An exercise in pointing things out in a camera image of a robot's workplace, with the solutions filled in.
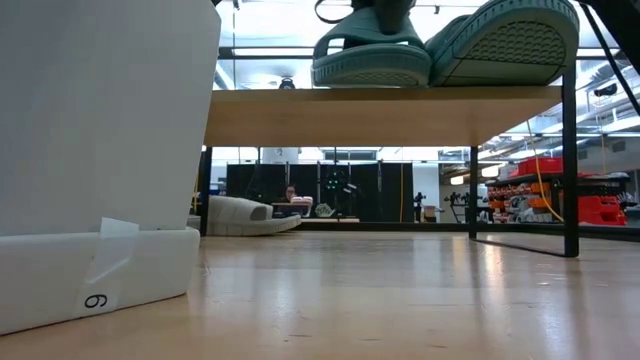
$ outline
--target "wooden floor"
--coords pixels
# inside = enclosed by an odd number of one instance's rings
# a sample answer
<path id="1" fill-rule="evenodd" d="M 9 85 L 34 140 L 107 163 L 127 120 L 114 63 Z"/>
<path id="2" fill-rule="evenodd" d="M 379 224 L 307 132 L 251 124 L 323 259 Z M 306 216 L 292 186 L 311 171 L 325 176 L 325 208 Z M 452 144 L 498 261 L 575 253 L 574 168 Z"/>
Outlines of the wooden floor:
<path id="1" fill-rule="evenodd" d="M 637 359 L 640 244 L 582 245 L 564 260 L 455 234 L 209 238 L 188 296 L 0 337 L 0 359 Z"/>

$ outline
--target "shelf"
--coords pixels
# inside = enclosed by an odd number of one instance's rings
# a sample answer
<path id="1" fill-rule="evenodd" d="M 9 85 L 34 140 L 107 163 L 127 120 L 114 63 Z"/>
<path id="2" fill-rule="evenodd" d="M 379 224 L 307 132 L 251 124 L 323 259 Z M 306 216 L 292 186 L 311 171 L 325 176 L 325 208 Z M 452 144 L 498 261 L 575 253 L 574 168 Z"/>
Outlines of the shelf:
<path id="1" fill-rule="evenodd" d="M 541 174 L 542 177 L 542 182 L 548 182 L 551 180 L 555 180 L 555 179 L 560 179 L 562 180 L 562 174 Z M 618 177 L 618 178 L 608 178 L 608 179 L 604 179 L 604 178 L 587 178 L 587 177 L 581 177 L 578 176 L 578 182 L 580 183 L 603 183 L 603 182 L 617 182 L 617 183 L 626 183 L 629 182 L 630 178 L 627 177 Z M 507 180 L 501 180 L 501 181 L 495 181 L 495 182 L 491 182 L 491 183 L 485 183 L 485 185 L 487 187 L 498 187 L 498 186 L 508 186 L 508 185 L 520 185 L 522 183 L 537 183 L 538 182 L 538 175 L 537 174 L 530 174 L 530 175 L 524 175 L 524 176 L 518 176 L 512 179 L 507 179 Z"/>
<path id="2" fill-rule="evenodd" d="M 214 91 L 205 145 L 472 146 L 560 102 L 560 87 Z"/>

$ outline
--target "black metal table leg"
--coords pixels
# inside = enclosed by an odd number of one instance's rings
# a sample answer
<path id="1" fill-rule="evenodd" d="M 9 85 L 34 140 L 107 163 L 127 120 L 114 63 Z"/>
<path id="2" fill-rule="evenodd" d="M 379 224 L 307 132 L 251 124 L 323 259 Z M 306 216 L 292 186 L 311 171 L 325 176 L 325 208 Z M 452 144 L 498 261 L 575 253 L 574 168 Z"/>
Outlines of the black metal table leg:
<path id="1" fill-rule="evenodd" d="M 209 219 L 209 193 L 211 187 L 211 157 L 213 155 L 213 148 L 207 147 L 207 149 L 200 155 L 200 179 L 198 184 L 200 185 L 200 236 L 207 236 L 207 223 Z"/>
<path id="2" fill-rule="evenodd" d="M 564 256 L 580 253 L 578 234 L 578 145 L 576 143 L 576 68 L 567 69 L 562 81 L 562 162 Z"/>
<path id="3" fill-rule="evenodd" d="M 470 181 L 469 181 L 469 239 L 478 237 L 478 147 L 472 146 L 470 153 Z"/>

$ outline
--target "black cable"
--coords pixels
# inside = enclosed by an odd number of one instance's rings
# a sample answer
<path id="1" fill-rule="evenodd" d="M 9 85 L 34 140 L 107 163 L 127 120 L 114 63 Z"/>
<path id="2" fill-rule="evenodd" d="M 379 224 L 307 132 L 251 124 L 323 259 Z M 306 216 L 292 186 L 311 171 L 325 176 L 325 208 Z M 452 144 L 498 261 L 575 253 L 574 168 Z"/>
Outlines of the black cable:
<path id="1" fill-rule="evenodd" d="M 598 38 L 598 41 L 602 46 L 602 50 L 604 50 L 604 54 L 607 57 L 607 60 L 609 61 L 609 64 L 611 65 L 613 72 L 616 74 L 618 81 L 620 81 L 620 85 L 622 85 L 624 92 L 627 94 L 627 97 L 629 98 L 631 105 L 633 106 L 638 116 L 640 116 L 640 105 L 638 104 L 638 100 L 633 94 L 633 91 L 631 91 L 631 87 L 629 87 L 629 83 L 627 83 L 627 80 L 625 80 L 624 76 L 622 75 L 622 71 L 620 71 L 620 69 L 618 68 L 618 64 L 616 64 L 616 60 L 614 59 L 613 54 L 611 54 L 611 49 L 607 45 L 607 41 L 602 35 L 602 32 L 600 31 L 600 27 L 596 23 L 596 20 L 593 18 L 593 14 L 591 14 L 591 10 L 589 10 L 589 7 L 587 5 L 582 3 L 580 4 L 580 7 L 582 8 L 582 11 L 584 11 L 584 14 L 587 16 L 587 20 L 589 20 L 589 24 L 591 24 L 591 28 L 593 29 L 593 32 L 596 34 L 596 37 Z"/>

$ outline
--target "printed number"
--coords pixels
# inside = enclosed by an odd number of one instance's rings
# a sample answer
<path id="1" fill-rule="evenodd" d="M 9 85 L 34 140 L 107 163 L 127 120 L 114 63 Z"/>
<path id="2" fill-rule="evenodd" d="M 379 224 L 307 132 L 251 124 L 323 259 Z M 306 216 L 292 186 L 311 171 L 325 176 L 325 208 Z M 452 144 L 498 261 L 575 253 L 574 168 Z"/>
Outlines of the printed number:
<path id="1" fill-rule="evenodd" d="M 104 307 L 107 305 L 106 295 L 91 295 L 84 301 L 84 307 L 93 309 L 96 306 Z"/>

